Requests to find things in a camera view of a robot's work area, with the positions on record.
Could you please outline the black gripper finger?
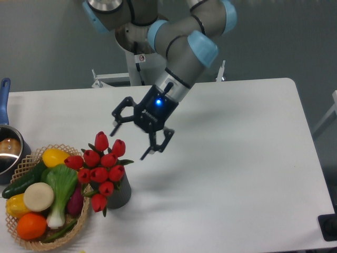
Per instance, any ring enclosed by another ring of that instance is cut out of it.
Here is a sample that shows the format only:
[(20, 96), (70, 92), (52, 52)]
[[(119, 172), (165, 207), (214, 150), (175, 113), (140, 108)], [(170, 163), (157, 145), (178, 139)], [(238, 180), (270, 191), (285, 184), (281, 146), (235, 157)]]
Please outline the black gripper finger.
[(134, 108), (135, 106), (136, 106), (136, 103), (133, 100), (133, 98), (131, 96), (128, 96), (128, 97), (125, 97), (119, 103), (119, 105), (112, 111), (112, 116), (114, 117), (114, 122), (113, 122), (114, 129), (110, 133), (111, 137), (113, 137), (116, 134), (116, 132), (118, 131), (118, 129), (123, 123), (134, 121), (134, 118), (135, 118), (134, 113), (132, 113), (130, 116), (122, 116), (121, 113), (126, 107)]
[(144, 160), (148, 154), (154, 154), (155, 152), (162, 153), (165, 148), (167, 147), (168, 143), (170, 142), (171, 138), (173, 137), (175, 131), (173, 129), (169, 129), (167, 127), (163, 128), (164, 134), (164, 141), (161, 144), (157, 144), (156, 141), (156, 131), (150, 127), (148, 136), (150, 141), (150, 146), (146, 149), (143, 155), (140, 157), (140, 160)]

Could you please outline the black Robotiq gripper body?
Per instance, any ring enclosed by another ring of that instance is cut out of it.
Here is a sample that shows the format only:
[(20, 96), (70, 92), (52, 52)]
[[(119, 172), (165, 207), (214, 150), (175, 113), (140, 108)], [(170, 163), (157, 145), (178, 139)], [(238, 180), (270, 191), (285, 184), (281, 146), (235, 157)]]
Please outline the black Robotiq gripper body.
[(164, 96), (154, 85), (134, 107), (134, 123), (146, 133), (150, 133), (150, 129), (153, 132), (162, 130), (177, 106), (177, 102)]

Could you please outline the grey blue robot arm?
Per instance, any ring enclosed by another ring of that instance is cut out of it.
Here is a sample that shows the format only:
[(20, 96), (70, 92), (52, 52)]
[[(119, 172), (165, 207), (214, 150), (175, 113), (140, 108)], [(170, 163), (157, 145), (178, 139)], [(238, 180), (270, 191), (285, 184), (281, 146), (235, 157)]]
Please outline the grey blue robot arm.
[(126, 97), (112, 112), (114, 125), (133, 122), (148, 134), (146, 153), (163, 152), (174, 134), (166, 120), (219, 53), (212, 41), (234, 29), (237, 13), (230, 1), (188, 1), (190, 15), (171, 23), (157, 1), (84, 1), (100, 33), (114, 31), (125, 52), (132, 86), (150, 87), (141, 102)]

